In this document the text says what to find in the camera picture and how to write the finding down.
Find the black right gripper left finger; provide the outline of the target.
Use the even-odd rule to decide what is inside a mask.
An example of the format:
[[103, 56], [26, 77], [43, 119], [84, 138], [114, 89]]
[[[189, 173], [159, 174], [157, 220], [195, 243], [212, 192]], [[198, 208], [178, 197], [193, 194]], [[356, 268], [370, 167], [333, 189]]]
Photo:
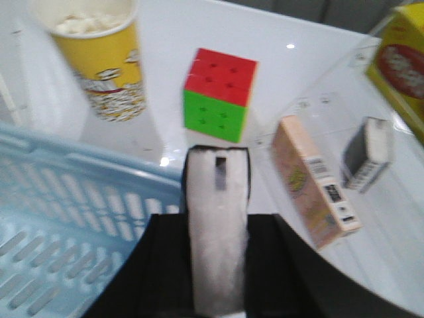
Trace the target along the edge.
[[154, 214], [84, 317], [183, 317], [194, 312], [187, 215]]

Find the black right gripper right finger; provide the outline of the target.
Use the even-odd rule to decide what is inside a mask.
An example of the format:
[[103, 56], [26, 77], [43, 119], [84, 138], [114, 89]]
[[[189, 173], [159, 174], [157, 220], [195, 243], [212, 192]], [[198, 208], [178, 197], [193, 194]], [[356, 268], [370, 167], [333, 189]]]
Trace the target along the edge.
[[247, 317], [413, 317], [315, 252], [278, 214], [248, 216]]

